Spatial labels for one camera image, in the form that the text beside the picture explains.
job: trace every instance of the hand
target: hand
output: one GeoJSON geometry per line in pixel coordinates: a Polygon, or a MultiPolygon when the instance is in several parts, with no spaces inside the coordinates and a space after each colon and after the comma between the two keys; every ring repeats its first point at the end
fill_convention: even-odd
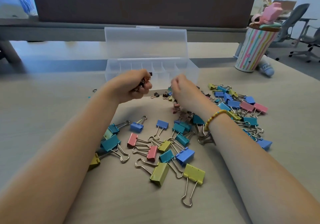
{"type": "Polygon", "coordinates": [[[172,96],[188,111],[201,115],[203,109],[215,107],[185,75],[180,74],[171,81],[172,96]]]}
{"type": "Polygon", "coordinates": [[[150,78],[150,73],[146,69],[127,71],[108,81],[103,86],[103,90],[111,92],[119,104],[125,103],[133,99],[140,99],[144,94],[149,93],[149,89],[152,88],[150,78]],[[140,87],[138,92],[132,91],[143,78],[146,80],[144,87],[140,87]]]}

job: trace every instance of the striped cup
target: striped cup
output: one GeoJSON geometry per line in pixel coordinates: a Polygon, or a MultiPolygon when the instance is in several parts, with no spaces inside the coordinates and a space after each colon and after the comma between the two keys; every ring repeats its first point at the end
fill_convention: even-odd
{"type": "Polygon", "coordinates": [[[278,32],[248,28],[235,68],[253,72],[278,32]]]}

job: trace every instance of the beaded bracelet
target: beaded bracelet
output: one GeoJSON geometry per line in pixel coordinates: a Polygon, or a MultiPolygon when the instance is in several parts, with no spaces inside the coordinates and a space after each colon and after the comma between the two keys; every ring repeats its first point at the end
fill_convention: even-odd
{"type": "Polygon", "coordinates": [[[219,110],[217,113],[215,113],[213,116],[211,116],[210,119],[208,119],[208,121],[204,125],[204,131],[209,131],[209,124],[215,117],[217,117],[220,113],[226,113],[226,112],[228,111],[225,109],[222,109],[222,110],[219,110]]]}

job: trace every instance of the clear plastic organizer box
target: clear plastic organizer box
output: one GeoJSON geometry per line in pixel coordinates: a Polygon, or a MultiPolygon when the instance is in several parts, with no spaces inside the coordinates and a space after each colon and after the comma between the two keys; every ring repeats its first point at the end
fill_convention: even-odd
{"type": "Polygon", "coordinates": [[[186,30],[146,26],[104,30],[110,58],[105,72],[107,81],[125,71],[145,68],[152,72],[153,90],[168,88],[180,73],[197,84],[199,68],[188,58],[186,30]]]}

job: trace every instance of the pink figurine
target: pink figurine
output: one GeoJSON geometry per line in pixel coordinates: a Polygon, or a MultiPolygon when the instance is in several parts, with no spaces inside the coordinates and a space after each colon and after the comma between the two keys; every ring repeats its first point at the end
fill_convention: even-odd
{"type": "Polygon", "coordinates": [[[274,24],[277,18],[282,14],[283,9],[281,8],[281,3],[274,2],[270,6],[266,7],[262,14],[255,14],[251,21],[255,24],[274,24]]]}

